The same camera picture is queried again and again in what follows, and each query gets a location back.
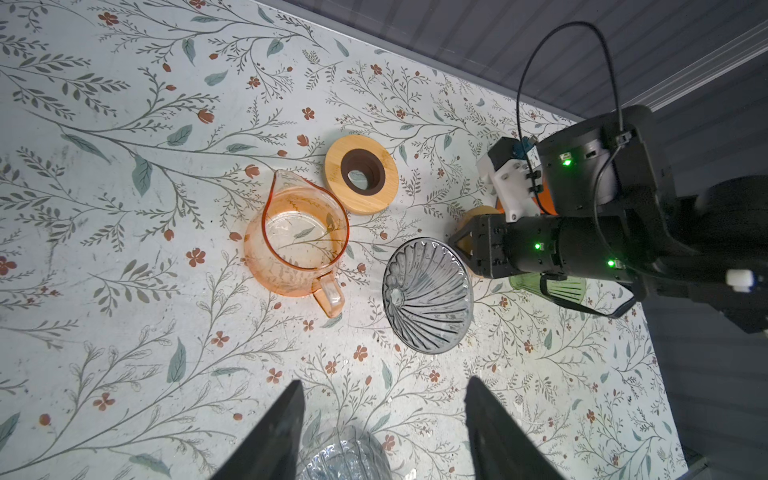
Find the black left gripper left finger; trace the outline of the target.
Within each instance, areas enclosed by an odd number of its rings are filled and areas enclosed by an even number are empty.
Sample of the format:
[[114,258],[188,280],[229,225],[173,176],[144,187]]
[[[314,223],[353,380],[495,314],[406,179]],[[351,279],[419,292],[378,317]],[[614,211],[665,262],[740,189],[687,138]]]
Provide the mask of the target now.
[[211,479],[295,479],[304,411],[302,383],[293,380]]

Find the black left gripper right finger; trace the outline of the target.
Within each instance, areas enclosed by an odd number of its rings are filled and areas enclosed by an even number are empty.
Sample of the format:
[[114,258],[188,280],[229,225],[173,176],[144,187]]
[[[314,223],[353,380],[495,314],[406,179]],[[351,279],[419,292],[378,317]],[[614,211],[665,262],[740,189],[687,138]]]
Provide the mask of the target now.
[[468,382],[465,413],[476,479],[563,479],[477,376]]

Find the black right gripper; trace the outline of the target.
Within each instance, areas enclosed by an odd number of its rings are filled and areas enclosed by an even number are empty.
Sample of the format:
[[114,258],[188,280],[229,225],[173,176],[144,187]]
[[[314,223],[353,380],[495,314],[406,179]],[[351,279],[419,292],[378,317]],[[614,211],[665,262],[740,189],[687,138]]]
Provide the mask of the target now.
[[494,256],[493,277],[525,273],[573,276],[585,279],[632,282],[637,275],[627,263],[628,240],[615,217],[599,220],[599,228],[586,217],[536,216],[514,223],[505,218],[497,227],[500,238]]

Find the green glass dripper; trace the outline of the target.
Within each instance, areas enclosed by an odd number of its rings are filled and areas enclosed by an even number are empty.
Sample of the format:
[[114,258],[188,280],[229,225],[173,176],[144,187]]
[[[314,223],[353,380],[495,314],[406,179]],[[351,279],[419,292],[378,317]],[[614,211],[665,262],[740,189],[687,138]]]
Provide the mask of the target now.
[[[547,299],[541,291],[539,273],[525,273],[508,278],[513,289],[524,290],[541,298]],[[560,300],[566,300],[581,304],[586,292],[587,282],[583,278],[567,277],[565,280],[548,280],[547,292],[550,296]]]

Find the grey glass carafe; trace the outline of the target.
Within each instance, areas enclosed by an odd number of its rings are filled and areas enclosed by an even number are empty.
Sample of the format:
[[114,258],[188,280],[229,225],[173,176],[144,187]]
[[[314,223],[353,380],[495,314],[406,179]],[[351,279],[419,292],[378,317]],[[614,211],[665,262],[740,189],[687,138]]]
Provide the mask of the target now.
[[301,452],[297,479],[393,479],[384,448],[369,432],[356,427],[334,429]]

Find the orange glass carafe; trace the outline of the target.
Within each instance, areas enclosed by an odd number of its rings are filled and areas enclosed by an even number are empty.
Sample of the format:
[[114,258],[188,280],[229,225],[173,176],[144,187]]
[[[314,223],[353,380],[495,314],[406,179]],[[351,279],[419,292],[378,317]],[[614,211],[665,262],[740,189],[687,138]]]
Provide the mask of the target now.
[[328,190],[288,170],[277,170],[263,209],[244,236],[245,264],[270,292],[312,296],[329,318],[345,298],[336,279],[350,226],[340,201]]

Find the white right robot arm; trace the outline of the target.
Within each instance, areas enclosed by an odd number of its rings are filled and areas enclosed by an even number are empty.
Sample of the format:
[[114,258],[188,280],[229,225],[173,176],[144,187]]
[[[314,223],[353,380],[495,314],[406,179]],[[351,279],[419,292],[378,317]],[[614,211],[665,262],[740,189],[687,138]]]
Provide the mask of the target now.
[[570,276],[704,303],[742,331],[767,329],[767,179],[675,190],[650,109],[631,106],[538,144],[554,213],[473,217],[450,246],[477,276]]

